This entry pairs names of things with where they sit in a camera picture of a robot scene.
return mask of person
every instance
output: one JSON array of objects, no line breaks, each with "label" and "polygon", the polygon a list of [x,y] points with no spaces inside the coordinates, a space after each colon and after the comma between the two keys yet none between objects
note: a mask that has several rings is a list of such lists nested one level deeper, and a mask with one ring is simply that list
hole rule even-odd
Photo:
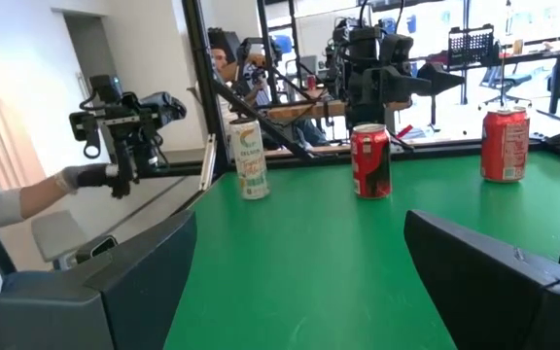
[{"label": "person", "polygon": [[[225,82],[234,83],[237,79],[237,63],[228,63],[226,52],[218,47],[211,48],[211,54],[215,61],[215,66],[218,69],[218,73],[222,76]],[[251,53],[248,56],[247,63],[263,67],[265,66],[265,57],[263,54],[260,53]],[[245,96],[245,101],[250,105],[254,105],[257,103],[258,105],[262,106],[265,104],[269,104],[269,98],[265,95],[264,98],[261,98],[259,92],[261,90],[265,90],[264,80],[254,83],[254,87]],[[228,130],[228,123],[232,120],[237,118],[236,114],[231,112],[228,109],[228,102],[225,101],[223,98],[220,100],[220,107],[222,109],[222,116],[225,120],[225,129]],[[296,128],[297,137],[301,141],[301,143],[308,147],[309,146],[328,146],[330,143],[326,139],[325,134],[319,130],[310,120],[301,119],[298,121],[294,121],[293,125]],[[274,149],[278,147],[277,144],[270,142],[270,140],[265,140],[263,138],[263,143],[267,149]]]},{"label": "person", "polygon": [[[117,198],[129,192],[129,184],[118,180],[116,165],[106,163],[69,166],[32,186],[6,191],[0,189],[0,228],[33,217],[77,189],[106,185],[112,186],[112,195]],[[11,281],[15,279],[18,282],[23,273],[13,273]],[[6,292],[11,281],[3,279],[0,274],[0,293]]]}]

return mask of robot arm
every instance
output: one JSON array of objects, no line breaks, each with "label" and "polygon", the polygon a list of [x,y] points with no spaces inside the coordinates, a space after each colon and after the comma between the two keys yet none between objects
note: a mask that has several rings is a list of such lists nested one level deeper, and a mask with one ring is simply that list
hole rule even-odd
[{"label": "robot arm", "polygon": [[359,123],[384,123],[385,109],[411,105],[412,93],[436,95],[464,82],[432,63],[412,77],[409,52],[414,41],[410,37],[388,34],[378,25],[340,29],[334,31],[331,64],[341,75],[335,77],[335,90],[347,102],[349,130]]},{"label": "robot arm", "polygon": [[[92,95],[80,105],[84,111],[69,116],[75,139],[86,141],[85,156],[97,158],[100,155],[98,129],[103,124],[114,139],[121,181],[138,183],[140,178],[155,177],[164,172],[169,164],[160,149],[163,140],[158,130],[183,119],[187,114],[185,106],[167,92],[156,92],[141,99],[133,92],[122,93],[115,77],[91,77],[90,84]],[[87,106],[96,95],[105,104]],[[90,149],[98,151],[91,154]]]}]

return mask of coca-cola can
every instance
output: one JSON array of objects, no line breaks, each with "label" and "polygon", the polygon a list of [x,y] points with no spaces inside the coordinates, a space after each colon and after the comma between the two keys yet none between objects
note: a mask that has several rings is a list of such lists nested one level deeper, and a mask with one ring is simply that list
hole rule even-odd
[{"label": "coca-cola can", "polygon": [[313,74],[309,74],[306,77],[306,86],[308,87],[309,90],[313,90],[317,88],[317,77],[315,77]]},{"label": "coca-cola can", "polygon": [[483,119],[481,176],[496,182],[521,180],[529,153],[529,129],[524,107],[488,112]]},{"label": "coca-cola can", "polygon": [[358,196],[383,198],[390,194],[390,136],[386,125],[369,123],[353,128],[351,163]]}]

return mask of green tabletop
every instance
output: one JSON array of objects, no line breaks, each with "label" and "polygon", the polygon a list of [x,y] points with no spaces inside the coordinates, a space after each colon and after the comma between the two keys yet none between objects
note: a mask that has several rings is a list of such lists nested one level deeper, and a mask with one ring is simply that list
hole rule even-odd
[{"label": "green tabletop", "polygon": [[270,171],[256,201],[224,176],[194,206],[198,243],[165,349],[454,349],[403,241],[408,209],[557,259],[559,157],[531,153],[516,184],[485,182],[478,157],[392,169],[392,195],[376,200],[356,197],[349,165]]}]

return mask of cable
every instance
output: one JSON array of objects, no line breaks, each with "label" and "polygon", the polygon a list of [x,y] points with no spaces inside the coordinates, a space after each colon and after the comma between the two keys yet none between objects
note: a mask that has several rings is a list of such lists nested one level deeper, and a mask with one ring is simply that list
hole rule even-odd
[{"label": "cable", "polygon": [[163,162],[165,163],[165,167],[167,169],[170,168],[170,162],[167,161],[167,157],[165,156],[165,154],[163,153],[163,151],[161,150],[161,147],[159,146],[159,143],[157,142],[157,140],[155,139],[155,137],[153,137],[151,139],[151,143],[155,146],[155,148],[157,149],[157,152],[159,153],[159,156],[161,157],[161,160],[163,160]]},{"label": "cable", "polygon": [[367,6],[367,2],[368,2],[368,0],[365,0],[365,2],[362,3],[362,7],[360,7],[360,27],[361,28],[365,27],[365,22],[363,21],[363,18],[365,17],[365,7]]},{"label": "cable", "polygon": [[399,16],[397,17],[397,24],[395,24],[395,34],[397,34],[397,29],[399,28],[399,23],[401,22],[401,15],[403,14],[404,7],[405,0],[401,0],[401,6],[399,7]]}]

